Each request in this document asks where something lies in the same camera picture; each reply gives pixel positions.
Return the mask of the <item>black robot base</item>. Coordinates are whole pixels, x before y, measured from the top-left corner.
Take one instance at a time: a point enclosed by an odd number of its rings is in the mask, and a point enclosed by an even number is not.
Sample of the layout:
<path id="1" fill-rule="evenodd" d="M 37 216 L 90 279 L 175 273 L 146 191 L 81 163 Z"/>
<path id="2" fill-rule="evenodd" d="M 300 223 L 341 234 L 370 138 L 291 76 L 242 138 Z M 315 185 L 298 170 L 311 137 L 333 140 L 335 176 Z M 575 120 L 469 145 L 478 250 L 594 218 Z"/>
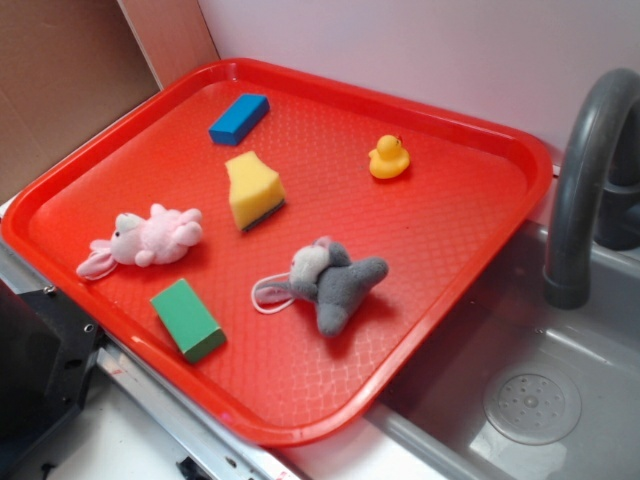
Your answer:
<path id="1" fill-rule="evenodd" d="M 1 470 L 84 407 L 101 330 L 53 287 L 1 285 Z"/>

